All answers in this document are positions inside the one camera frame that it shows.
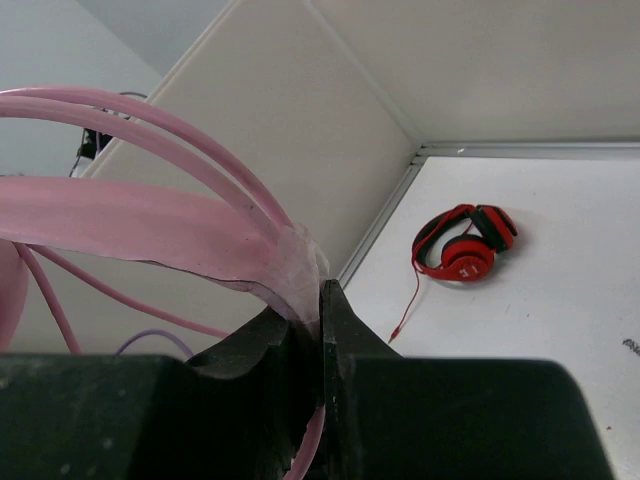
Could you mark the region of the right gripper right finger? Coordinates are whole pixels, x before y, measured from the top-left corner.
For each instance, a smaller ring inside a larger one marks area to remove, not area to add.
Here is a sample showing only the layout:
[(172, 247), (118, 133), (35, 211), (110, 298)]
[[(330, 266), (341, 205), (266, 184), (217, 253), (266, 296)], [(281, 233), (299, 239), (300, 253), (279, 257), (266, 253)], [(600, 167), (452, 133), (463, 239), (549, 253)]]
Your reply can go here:
[(609, 479), (570, 374), (546, 360), (407, 358), (321, 293), (332, 479)]

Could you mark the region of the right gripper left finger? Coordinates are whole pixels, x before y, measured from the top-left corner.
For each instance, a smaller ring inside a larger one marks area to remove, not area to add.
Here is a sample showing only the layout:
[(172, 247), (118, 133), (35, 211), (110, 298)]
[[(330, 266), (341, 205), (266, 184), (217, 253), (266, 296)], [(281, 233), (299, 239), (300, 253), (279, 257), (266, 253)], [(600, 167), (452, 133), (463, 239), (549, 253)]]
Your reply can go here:
[(187, 361), (5, 354), (5, 479), (301, 479), (323, 431), (318, 356), (266, 309)]

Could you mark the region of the pink headphones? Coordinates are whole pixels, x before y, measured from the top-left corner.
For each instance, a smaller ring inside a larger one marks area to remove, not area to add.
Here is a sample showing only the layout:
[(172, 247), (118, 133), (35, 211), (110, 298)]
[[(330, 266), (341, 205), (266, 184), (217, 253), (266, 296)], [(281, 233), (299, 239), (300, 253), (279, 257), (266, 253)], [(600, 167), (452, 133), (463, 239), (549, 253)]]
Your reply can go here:
[(137, 311), (207, 335), (231, 334), (184, 320), (109, 287), (65, 258), (74, 251), (157, 265), (261, 299), (317, 353), (324, 254), (257, 177), (211, 137), (152, 105), (97, 89), (21, 88), (1, 95), (5, 118), (86, 127), (127, 141), (209, 189), (180, 190), (93, 178), (5, 176), (1, 180), (1, 341), (8, 344), (35, 281), (67, 344), (86, 355), (40, 266), (46, 258)]

